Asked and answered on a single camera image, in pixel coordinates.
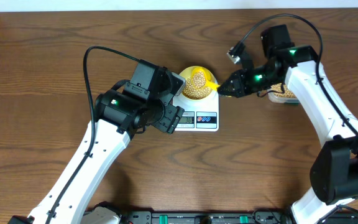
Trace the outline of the yellow plastic bowl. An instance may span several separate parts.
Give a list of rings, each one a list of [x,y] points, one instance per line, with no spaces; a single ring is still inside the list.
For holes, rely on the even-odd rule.
[[[210,94],[212,94],[212,92],[214,92],[214,90],[208,86],[204,86],[202,88],[197,88],[193,85],[194,83],[196,85],[200,85],[200,83],[201,83],[199,81],[197,81],[197,82],[193,81],[193,78],[192,78],[193,70],[196,70],[199,73],[199,72],[201,72],[201,69],[206,77],[208,75],[211,77],[211,78],[208,78],[209,81],[216,82],[215,77],[207,68],[199,67],[199,66],[192,66],[192,67],[188,67],[188,68],[184,69],[184,71],[182,71],[180,73],[180,76],[185,78],[185,80],[186,80],[186,84],[182,91],[182,94],[189,99],[201,100],[203,98],[208,97]]]

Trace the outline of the yellow plastic measuring scoop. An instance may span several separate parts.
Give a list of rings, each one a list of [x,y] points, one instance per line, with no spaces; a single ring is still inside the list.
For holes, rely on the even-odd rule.
[[[191,83],[196,89],[210,88],[216,91],[219,87],[209,70],[204,67],[195,67],[191,72]]]

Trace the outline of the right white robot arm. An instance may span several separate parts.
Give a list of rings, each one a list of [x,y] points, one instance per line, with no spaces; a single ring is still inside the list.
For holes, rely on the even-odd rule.
[[[218,88],[240,98],[284,84],[296,96],[318,135],[321,150],[310,169],[310,189],[294,202],[283,223],[322,223],[358,199],[358,119],[330,84],[321,56],[309,45],[295,45],[285,25],[261,35],[264,65],[254,67],[243,41],[228,51],[241,69]]]

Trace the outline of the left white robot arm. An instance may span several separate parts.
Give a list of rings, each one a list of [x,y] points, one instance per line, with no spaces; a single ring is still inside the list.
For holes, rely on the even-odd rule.
[[[81,144],[45,198],[10,223],[119,223],[121,215],[98,205],[85,210],[103,177],[135,134],[153,126],[174,132],[184,110],[171,100],[186,81],[165,67],[139,60],[130,80],[100,94]]]

